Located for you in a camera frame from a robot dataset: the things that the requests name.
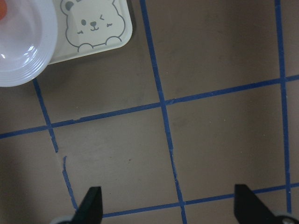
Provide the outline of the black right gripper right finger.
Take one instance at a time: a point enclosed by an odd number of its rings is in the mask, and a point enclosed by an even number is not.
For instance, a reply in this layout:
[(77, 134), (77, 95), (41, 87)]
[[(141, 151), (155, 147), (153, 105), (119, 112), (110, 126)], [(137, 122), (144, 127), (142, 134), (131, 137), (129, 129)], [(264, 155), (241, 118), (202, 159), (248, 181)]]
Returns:
[(276, 216), (245, 184), (236, 184), (234, 216), (239, 224), (277, 224)]

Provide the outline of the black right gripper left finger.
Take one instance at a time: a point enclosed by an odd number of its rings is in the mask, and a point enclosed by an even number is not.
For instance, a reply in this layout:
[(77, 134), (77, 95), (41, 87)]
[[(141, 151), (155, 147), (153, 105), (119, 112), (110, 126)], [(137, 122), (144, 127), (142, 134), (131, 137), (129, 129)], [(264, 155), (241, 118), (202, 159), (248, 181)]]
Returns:
[(73, 224), (100, 224), (103, 217), (101, 187), (90, 187), (72, 218)]

